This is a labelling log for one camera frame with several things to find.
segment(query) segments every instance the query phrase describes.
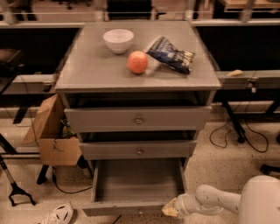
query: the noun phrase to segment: white shoe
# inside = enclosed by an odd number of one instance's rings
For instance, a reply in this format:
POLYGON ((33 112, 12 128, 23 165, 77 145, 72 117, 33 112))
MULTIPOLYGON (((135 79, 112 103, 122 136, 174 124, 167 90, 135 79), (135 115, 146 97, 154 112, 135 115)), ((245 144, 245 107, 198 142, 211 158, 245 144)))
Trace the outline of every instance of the white shoe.
POLYGON ((73 216, 71 203, 62 204, 52 210, 52 212, 39 224, 68 224, 73 216))

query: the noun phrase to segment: open drawer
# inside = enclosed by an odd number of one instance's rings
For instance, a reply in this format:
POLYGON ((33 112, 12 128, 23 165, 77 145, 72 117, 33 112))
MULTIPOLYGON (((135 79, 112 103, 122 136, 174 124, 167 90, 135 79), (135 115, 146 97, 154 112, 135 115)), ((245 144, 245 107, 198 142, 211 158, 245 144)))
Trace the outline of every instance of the open drawer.
POLYGON ((94 163, 92 201, 87 216, 159 214, 162 207, 186 192, 178 158, 98 160, 94 163))

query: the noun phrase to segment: drawer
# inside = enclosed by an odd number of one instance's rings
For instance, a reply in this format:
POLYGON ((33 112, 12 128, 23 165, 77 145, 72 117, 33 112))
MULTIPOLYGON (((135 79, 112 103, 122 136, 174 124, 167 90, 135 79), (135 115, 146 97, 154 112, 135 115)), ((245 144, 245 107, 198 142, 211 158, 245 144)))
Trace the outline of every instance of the drawer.
POLYGON ((67 101, 70 108, 195 106, 201 105, 198 99, 200 93, 201 91, 76 93, 67 94, 67 101))
POLYGON ((75 132, 201 130, 211 107, 68 108, 66 118, 75 132))
POLYGON ((196 141, 81 143, 86 160, 121 158, 189 158, 196 141))
POLYGON ((186 192, 177 158, 102 160, 94 163, 91 203, 87 216, 160 214, 162 207, 186 192))

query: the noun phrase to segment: gray drawer cabinet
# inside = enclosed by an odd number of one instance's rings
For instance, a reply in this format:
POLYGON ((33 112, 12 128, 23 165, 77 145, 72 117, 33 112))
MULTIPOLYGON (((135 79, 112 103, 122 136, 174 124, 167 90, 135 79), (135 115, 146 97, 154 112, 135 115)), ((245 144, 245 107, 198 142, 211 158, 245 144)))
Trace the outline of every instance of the gray drawer cabinet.
POLYGON ((85 24, 74 46, 55 90, 94 174, 84 212, 162 213, 186 192, 184 170, 221 86, 200 40, 186 21, 111 21, 85 24), (102 41, 115 28, 135 33, 126 53, 116 55, 102 41), (190 75, 167 66, 150 75, 129 71, 131 51, 158 35, 196 53, 190 75))

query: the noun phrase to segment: cardboard box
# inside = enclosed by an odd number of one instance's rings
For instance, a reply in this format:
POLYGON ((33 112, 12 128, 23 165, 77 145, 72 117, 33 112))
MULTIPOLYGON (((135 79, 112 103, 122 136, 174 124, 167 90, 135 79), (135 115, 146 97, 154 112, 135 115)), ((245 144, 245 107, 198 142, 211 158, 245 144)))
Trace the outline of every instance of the cardboard box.
POLYGON ((37 114, 32 122, 32 126, 26 133, 22 145, 33 144, 40 138, 61 137, 62 123, 64 117, 64 107, 60 96, 55 94, 42 101, 37 114))
POLYGON ((60 139, 63 118, 64 107, 58 94, 43 100, 22 141, 23 146, 39 146, 44 165, 76 165, 81 156, 77 138, 60 139))
POLYGON ((77 165, 81 156, 79 140, 40 139, 40 158, 43 165, 77 165))

